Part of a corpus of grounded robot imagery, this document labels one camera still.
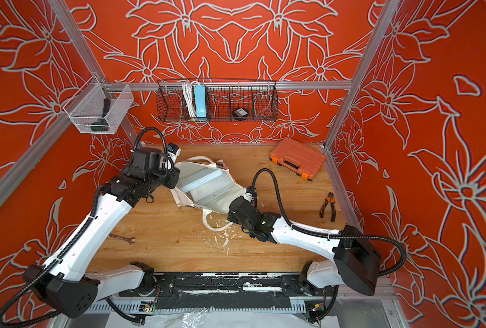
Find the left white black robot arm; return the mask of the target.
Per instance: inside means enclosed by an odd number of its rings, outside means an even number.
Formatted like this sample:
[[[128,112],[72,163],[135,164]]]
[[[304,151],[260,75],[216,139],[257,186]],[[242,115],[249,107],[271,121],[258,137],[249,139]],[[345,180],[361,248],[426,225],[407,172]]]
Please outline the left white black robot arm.
[[[98,188],[91,212],[69,239],[43,265],[30,266],[23,287],[0,309],[0,327],[28,327],[63,314],[69,318],[83,315],[95,301],[133,290],[150,294],[156,287],[154,269],[134,261],[122,269],[87,274],[87,268],[113,228],[159,186],[173,189],[179,170],[172,160],[155,164],[129,164],[123,172]],[[6,322],[7,311],[32,291],[40,301],[53,308],[41,317],[21,322]]]

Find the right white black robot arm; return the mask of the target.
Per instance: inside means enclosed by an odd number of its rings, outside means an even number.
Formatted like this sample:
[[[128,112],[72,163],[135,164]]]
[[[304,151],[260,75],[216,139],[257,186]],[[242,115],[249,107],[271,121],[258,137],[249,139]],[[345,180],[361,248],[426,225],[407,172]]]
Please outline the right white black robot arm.
[[[364,235],[354,226],[342,230],[326,230],[292,221],[283,207],[276,176],[272,176],[279,213],[262,213],[257,207],[257,190],[254,185],[229,205],[228,220],[242,227],[251,238],[261,242],[290,245],[322,256],[323,262],[308,262],[300,274],[300,289],[316,288],[323,294],[331,287],[332,294],[325,297],[323,307],[306,319],[320,324],[333,309],[340,286],[372,296],[378,278],[401,269],[407,260],[406,248],[399,241],[386,236]],[[374,241],[388,243],[400,253],[394,265],[382,269],[382,256]]]

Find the white printed canvas tote bag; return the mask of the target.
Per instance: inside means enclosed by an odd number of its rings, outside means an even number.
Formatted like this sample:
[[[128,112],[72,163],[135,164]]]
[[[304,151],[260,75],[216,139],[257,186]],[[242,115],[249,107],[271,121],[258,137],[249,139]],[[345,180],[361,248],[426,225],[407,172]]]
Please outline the white printed canvas tote bag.
[[[175,167],[180,170],[181,166],[187,165],[218,168],[222,169],[223,174],[187,193],[183,193],[176,188],[172,189],[171,195],[173,196],[176,205],[178,207],[187,206],[201,210],[203,224],[211,231],[222,232],[228,229],[233,225],[232,222],[221,227],[213,227],[207,222],[207,216],[211,213],[228,215],[229,205],[240,196],[251,201],[251,192],[234,180],[230,174],[229,168],[222,160],[213,161],[211,158],[204,156],[191,157],[185,161],[177,162]]]

